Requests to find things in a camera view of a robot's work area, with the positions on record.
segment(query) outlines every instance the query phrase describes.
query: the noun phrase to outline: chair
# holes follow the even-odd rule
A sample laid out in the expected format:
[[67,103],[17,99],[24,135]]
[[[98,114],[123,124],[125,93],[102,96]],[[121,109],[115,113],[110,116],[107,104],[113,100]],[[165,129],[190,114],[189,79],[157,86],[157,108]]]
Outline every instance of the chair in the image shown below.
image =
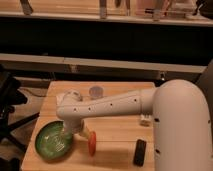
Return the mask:
[[4,138],[7,138],[20,150],[25,152],[27,148],[26,145],[19,142],[11,132],[36,119],[39,113],[33,114],[10,125],[8,124],[9,114],[15,111],[12,105],[27,103],[27,98],[17,90],[20,86],[21,83],[13,78],[10,72],[4,71],[0,66],[0,142]]

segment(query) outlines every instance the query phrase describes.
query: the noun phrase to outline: orange object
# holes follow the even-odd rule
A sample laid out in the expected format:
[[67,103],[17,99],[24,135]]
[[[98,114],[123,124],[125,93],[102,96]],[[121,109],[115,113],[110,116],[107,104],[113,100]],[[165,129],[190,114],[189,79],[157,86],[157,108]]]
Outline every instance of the orange object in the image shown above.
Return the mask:
[[88,140],[88,148],[89,148],[89,154],[91,156],[94,156],[96,151],[96,133],[94,131],[90,133],[90,138]]

